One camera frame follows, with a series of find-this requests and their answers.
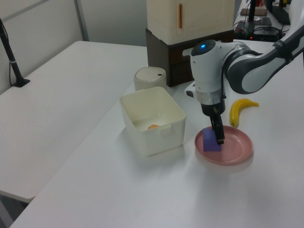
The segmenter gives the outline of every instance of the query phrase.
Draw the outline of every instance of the cabinet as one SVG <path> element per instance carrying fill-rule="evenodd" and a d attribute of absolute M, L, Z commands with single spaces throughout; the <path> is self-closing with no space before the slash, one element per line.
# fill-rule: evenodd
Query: cabinet
<path fill-rule="evenodd" d="M 232 29 L 235 0 L 147 0 L 148 30 L 168 45 Z"/>

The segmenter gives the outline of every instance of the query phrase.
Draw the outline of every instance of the toy banana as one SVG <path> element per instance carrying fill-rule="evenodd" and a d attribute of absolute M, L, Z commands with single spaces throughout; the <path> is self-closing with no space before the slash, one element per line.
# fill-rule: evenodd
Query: toy banana
<path fill-rule="evenodd" d="M 239 120 L 239 115 L 240 115 L 241 111 L 244 108 L 253 107 L 253 106 L 258 107 L 259 104 L 257 102 L 253 102 L 247 98 L 242 98 L 242 99 L 236 100 L 232 104 L 231 109 L 230 109 L 230 115 L 229 115 L 230 124 L 233 127 L 238 127 L 238 120 Z"/>

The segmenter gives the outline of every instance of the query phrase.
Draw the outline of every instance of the purple block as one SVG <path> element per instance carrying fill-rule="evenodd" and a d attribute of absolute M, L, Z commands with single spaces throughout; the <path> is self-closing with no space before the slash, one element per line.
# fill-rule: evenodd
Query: purple block
<path fill-rule="evenodd" d="M 218 145 L 212 128 L 203 128 L 204 151 L 221 151 L 222 145 Z"/>

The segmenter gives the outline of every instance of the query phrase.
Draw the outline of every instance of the white container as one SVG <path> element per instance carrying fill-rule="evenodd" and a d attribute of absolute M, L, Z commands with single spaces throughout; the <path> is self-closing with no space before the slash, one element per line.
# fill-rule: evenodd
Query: white container
<path fill-rule="evenodd" d="M 232 30 L 235 0 L 147 0 L 148 30 L 167 45 Z"/>
<path fill-rule="evenodd" d="M 135 90 L 149 89 L 152 87 L 167 86 L 166 71 L 159 67 L 144 67 L 139 69 L 134 76 Z"/>
<path fill-rule="evenodd" d="M 180 146 L 186 114 L 162 87 L 120 98 L 123 120 L 137 151 L 145 156 Z M 159 127 L 148 129 L 152 124 Z"/>

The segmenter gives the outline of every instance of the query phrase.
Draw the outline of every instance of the orange handle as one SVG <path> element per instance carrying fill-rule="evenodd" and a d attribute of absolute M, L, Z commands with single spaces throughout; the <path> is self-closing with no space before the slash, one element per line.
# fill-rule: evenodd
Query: orange handle
<path fill-rule="evenodd" d="M 179 29 L 182 28 L 182 4 L 179 4 Z"/>

